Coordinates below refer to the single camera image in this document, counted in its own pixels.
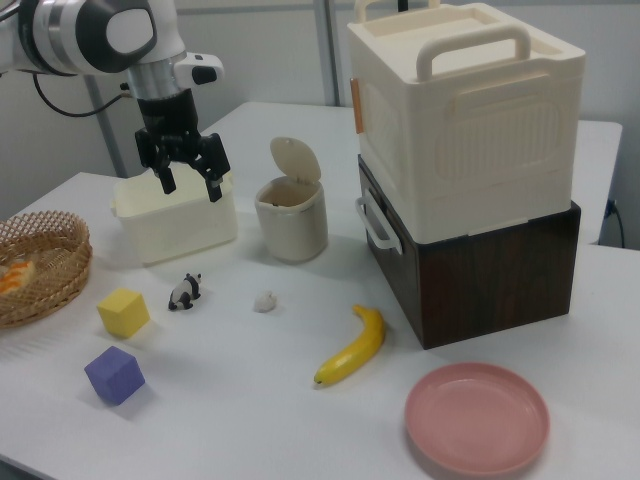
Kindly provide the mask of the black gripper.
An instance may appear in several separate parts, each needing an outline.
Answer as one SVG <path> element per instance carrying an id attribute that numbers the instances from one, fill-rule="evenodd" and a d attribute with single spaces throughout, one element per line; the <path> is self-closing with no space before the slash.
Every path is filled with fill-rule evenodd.
<path id="1" fill-rule="evenodd" d="M 176 190 L 171 162 L 190 165 L 204 179 L 209 200 L 222 197 L 221 184 L 231 168 L 217 133 L 201 136 L 191 89 L 164 99 L 138 100 L 144 125 L 135 133 L 140 163 L 153 170 L 165 194 Z"/>

